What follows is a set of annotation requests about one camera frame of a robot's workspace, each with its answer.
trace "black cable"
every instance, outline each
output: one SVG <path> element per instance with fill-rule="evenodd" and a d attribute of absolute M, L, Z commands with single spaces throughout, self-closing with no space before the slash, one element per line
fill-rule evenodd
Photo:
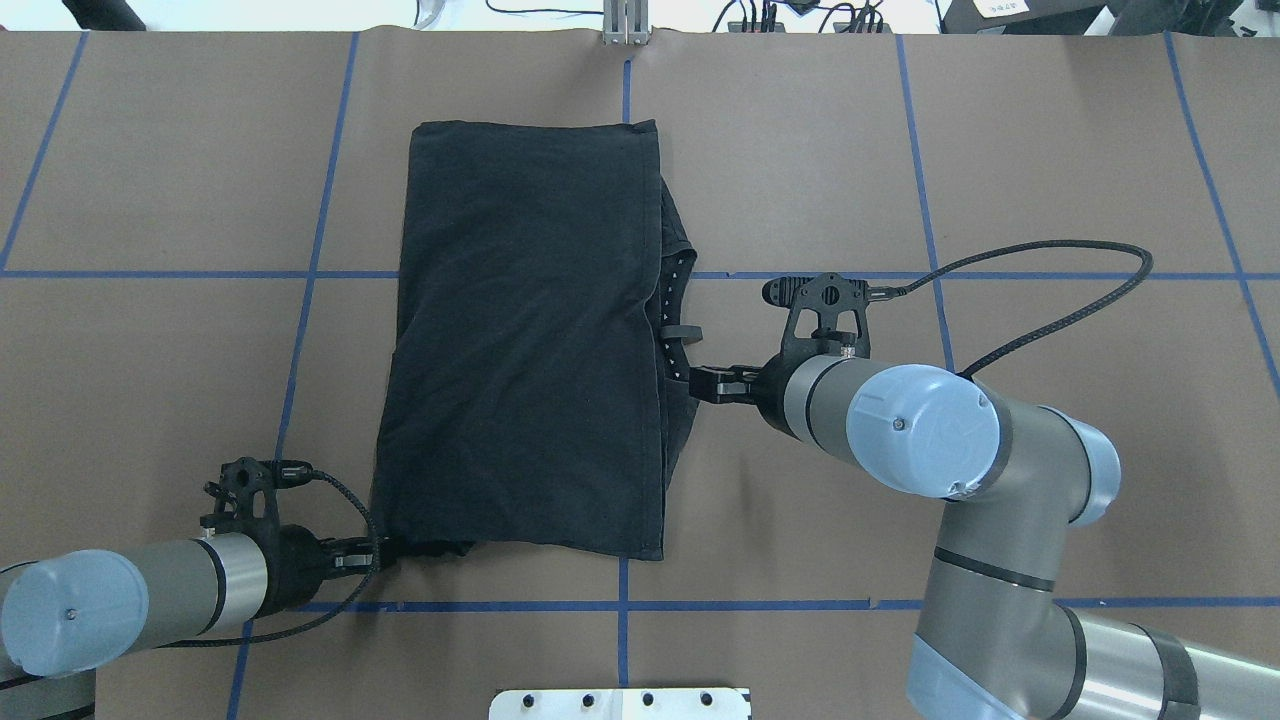
<path fill-rule="evenodd" d="M 1029 250 L 1042 250 L 1046 247 L 1084 247 L 1089 250 L 1111 250 L 1115 252 L 1128 252 L 1129 255 L 1135 255 L 1137 258 L 1142 259 L 1142 265 L 1132 275 L 1129 275 L 1129 279 L 1120 283 L 1120 287 L 1112 290 L 1111 292 L 1103 295 L 1102 297 L 1094 300 L 1093 302 L 1089 302 L 1084 307 L 1080 307 L 1079 310 L 1061 319 L 1053 320 L 1047 325 L 1042 325 L 1029 333 L 1015 337 L 1014 340 L 1006 342 L 1005 345 L 1001 345 L 996 350 L 992 350 L 991 352 L 983 355 L 973 364 L 970 364 L 968 368 L 956 373 L 957 375 L 965 378 L 966 380 L 973 379 L 974 373 L 986 368 L 987 365 L 991 365 L 996 360 L 1000 360 L 1005 355 L 1009 355 L 1010 352 L 1020 347 L 1030 345 L 1032 342 L 1036 342 L 1037 340 L 1044 336 L 1056 333 L 1057 331 L 1068 325 L 1079 323 L 1080 320 L 1088 318 L 1089 315 L 1097 313 L 1098 310 L 1102 310 L 1107 305 L 1111 305 L 1116 300 L 1120 300 L 1125 295 L 1129 295 L 1129 292 L 1132 292 L 1133 288 L 1138 287 L 1139 284 L 1142 284 L 1142 281 L 1147 279 L 1147 275 L 1151 274 L 1152 266 L 1155 266 L 1155 259 L 1151 256 L 1151 252 L 1148 252 L 1143 247 L 1138 247 L 1137 245 L 1128 245 L 1124 242 L 1108 242 L 1103 240 L 1042 240 L 1037 242 L 1024 242 L 1021 245 L 1010 245 L 1009 247 L 998 247 L 996 250 L 988 250 L 987 252 L 979 252 L 978 255 L 970 255 L 969 258 L 965 258 L 963 260 L 956 260 L 955 263 L 943 265 L 942 268 L 933 270 L 932 273 L 924 275 L 923 278 L 910 284 L 902 287 L 870 288 L 870 296 L 873 296 L 874 300 L 891 300 L 893 297 L 902 297 L 904 295 L 916 291 L 929 284 L 931 282 L 941 278 L 942 275 L 955 269 L 963 268 L 965 265 L 972 265 L 974 263 L 980 263 L 983 260 L 991 260 L 992 258 L 1000 258 L 1002 255 L 1027 252 Z"/>
<path fill-rule="evenodd" d="M 4 575 L 9 570 L 17 570 L 18 568 L 26 568 L 27 565 L 35 565 L 36 562 L 40 562 L 40 561 L 38 560 L 28 560 L 26 562 L 14 562 L 13 565 L 5 568 L 4 570 L 0 570 L 0 575 Z"/>
<path fill-rule="evenodd" d="M 835 5 L 832 5 L 831 8 L 827 9 L 827 15 L 824 18 L 822 18 L 822 24 L 818 26 L 818 32 L 819 33 L 822 33 L 822 31 L 827 29 L 827 20 L 829 20 L 831 15 L 835 14 L 835 12 L 840 10 L 841 8 L 845 8 L 845 9 L 849 10 L 849 22 L 850 22 L 850 24 L 852 24 L 854 17 L 858 13 L 858 8 L 854 8 L 852 3 L 836 3 Z"/>
<path fill-rule="evenodd" d="M 604 10 L 564 10 L 561 8 L 530 8 L 527 10 L 508 10 L 504 8 L 494 8 L 492 0 L 484 0 L 484 4 L 494 13 L 502 13 L 504 15 L 522 15 L 525 13 L 563 13 L 566 15 L 603 15 Z"/>
<path fill-rule="evenodd" d="M 216 641 L 179 641 L 161 647 L 230 647 L 230 646 L 256 644 L 256 643 L 279 641 L 284 638 L 292 638 L 293 635 L 298 635 L 307 630 L 314 630 L 320 625 L 324 625 L 329 620 L 337 618 L 343 610 L 351 607 L 351 603 L 356 602 L 356 598 L 360 597 L 360 593 L 365 592 L 365 588 L 369 587 L 369 583 L 374 579 L 374 575 L 378 574 L 378 570 L 380 570 L 383 566 L 383 553 L 381 548 L 379 547 L 380 534 L 378 533 L 378 525 L 374 523 L 374 516 L 372 514 L 369 512 L 369 509 L 365 507 L 365 503 L 361 502 L 360 498 L 356 497 L 356 493 L 351 492 L 347 488 L 347 486 L 338 482 L 338 478 L 334 478 L 328 473 L 319 473 L 319 471 L 316 473 L 316 477 L 329 483 L 338 492 L 340 492 L 342 496 L 347 498 L 347 502 L 352 503 L 356 507 L 356 510 L 360 511 L 360 516 L 365 519 L 365 527 L 369 530 L 369 543 L 372 547 L 372 560 L 369 564 L 369 569 L 365 570 L 364 577 L 360 579 L 360 584 L 356 585 L 356 589 L 351 591 L 351 594 L 348 594 L 347 598 L 339 602 L 338 606 L 334 607 L 333 610 L 325 612 L 324 615 L 314 620 L 308 620 L 301 625 L 289 628 L 288 630 L 280 630 L 278 633 L 268 633 L 265 635 L 252 635 L 248 638 L 227 638 Z"/>
<path fill-rule="evenodd" d="M 719 29 L 719 23 L 721 20 L 724 19 L 724 15 L 728 13 L 728 9 L 732 8 L 735 4 L 741 5 L 741 3 L 742 0 L 728 0 L 728 3 L 724 3 L 724 6 L 721 8 L 721 14 L 716 15 L 716 24 L 712 26 L 712 32 Z M 742 22 L 744 23 L 746 22 L 746 6 L 742 8 Z"/>

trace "black cloth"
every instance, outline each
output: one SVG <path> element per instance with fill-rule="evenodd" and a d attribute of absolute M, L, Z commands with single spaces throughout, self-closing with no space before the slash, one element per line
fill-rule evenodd
<path fill-rule="evenodd" d="M 410 146 L 374 514 L 408 552 L 483 541 L 662 559 L 692 427 L 696 258 L 654 123 L 425 123 Z"/>

